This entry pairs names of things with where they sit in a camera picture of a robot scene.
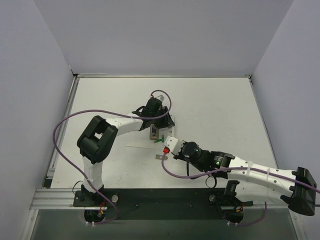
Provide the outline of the small grey battery cover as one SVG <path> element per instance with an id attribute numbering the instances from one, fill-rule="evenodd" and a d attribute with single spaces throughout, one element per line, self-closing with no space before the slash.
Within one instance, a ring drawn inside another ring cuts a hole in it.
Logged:
<path id="1" fill-rule="evenodd" d="M 160 155 L 160 154 L 156 154 L 156 155 L 155 155 L 155 158 L 156 158 L 157 160 L 161 160 L 161 159 L 163 158 L 163 156 Z"/>

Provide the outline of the white remote control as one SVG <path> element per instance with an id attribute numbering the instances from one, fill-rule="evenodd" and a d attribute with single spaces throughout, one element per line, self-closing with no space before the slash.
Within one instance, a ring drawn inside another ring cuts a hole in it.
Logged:
<path id="1" fill-rule="evenodd" d="M 171 115 L 170 116 L 172 121 L 175 123 L 175 116 L 174 115 Z M 175 126 L 171 126 L 168 128 L 167 130 L 167 135 L 170 136 L 170 137 L 175 137 Z"/>

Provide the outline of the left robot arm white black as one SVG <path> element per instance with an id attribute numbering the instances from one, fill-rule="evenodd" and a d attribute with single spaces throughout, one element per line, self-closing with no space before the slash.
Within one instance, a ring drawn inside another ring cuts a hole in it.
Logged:
<path id="1" fill-rule="evenodd" d="M 116 117 L 104 119 L 99 115 L 94 116 L 83 133 L 77 140 L 80 155 L 84 163 L 86 177 L 81 186 L 84 199 L 92 206 L 101 203 L 103 199 L 102 190 L 102 166 L 103 161 L 111 152 L 116 137 L 130 133 L 140 132 L 154 125 L 157 129 L 174 127 L 175 123 L 169 114 L 159 117 L 168 111 L 163 106 L 164 96 L 159 95 L 148 100 L 145 106 L 129 114 L 129 118 Z"/>

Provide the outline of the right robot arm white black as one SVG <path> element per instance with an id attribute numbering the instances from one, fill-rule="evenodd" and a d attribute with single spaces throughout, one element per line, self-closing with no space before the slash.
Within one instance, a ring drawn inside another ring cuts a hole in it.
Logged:
<path id="1" fill-rule="evenodd" d="M 300 215 L 315 215 L 317 184 L 306 168 L 270 168 L 229 153 L 203 150 L 195 142 L 176 138 L 165 147 L 174 159 L 185 161 L 210 177 L 226 179 L 227 198 L 241 203 L 287 204 Z"/>

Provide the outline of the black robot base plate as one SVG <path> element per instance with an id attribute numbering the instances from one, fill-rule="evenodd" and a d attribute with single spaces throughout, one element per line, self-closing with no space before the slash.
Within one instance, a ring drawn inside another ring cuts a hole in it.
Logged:
<path id="1" fill-rule="evenodd" d="M 102 210 L 105 217 L 118 215 L 121 220 L 219 220 L 224 212 L 253 206 L 252 201 L 225 195 L 224 188 L 109 188 L 102 194 L 111 203 L 77 190 L 73 206 L 87 214 Z"/>

